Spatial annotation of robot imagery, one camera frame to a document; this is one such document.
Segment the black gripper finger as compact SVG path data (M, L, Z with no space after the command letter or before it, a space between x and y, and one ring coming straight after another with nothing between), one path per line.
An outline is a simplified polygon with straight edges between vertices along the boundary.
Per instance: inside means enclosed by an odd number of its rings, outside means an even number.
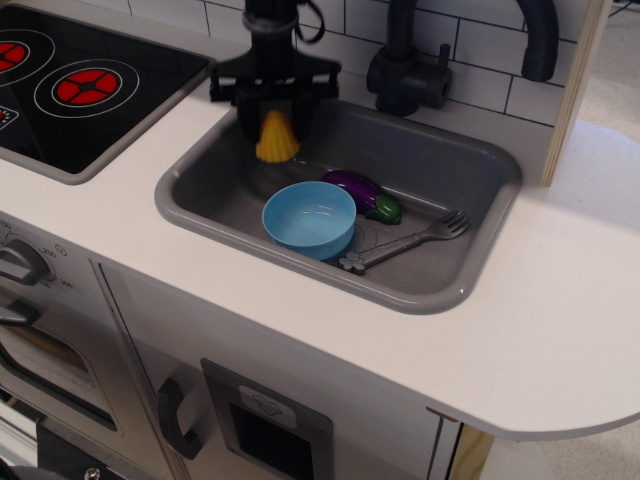
M238 121L245 138L257 143L261 131L261 101L254 97L237 97L236 110Z
M315 100L313 97L296 97L291 101L291 120L298 140L309 135L313 121Z

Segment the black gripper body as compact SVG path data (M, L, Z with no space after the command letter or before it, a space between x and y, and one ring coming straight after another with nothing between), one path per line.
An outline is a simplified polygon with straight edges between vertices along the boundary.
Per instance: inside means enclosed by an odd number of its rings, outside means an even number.
M298 41L318 42L323 30L311 38L303 37L298 27L255 27L250 32L247 52L213 67L209 87L212 101L238 105L242 98L261 102L309 97L319 101L338 96L341 65L297 49Z

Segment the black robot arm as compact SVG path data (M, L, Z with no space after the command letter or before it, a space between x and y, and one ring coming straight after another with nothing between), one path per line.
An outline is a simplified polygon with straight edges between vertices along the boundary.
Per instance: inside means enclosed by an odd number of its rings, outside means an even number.
M256 143L269 106L283 106L296 139L309 134L315 105L338 96L341 65L309 56L294 46L301 38L301 1L247 1L243 24L251 34L244 54L216 62L210 98L236 108L245 138Z

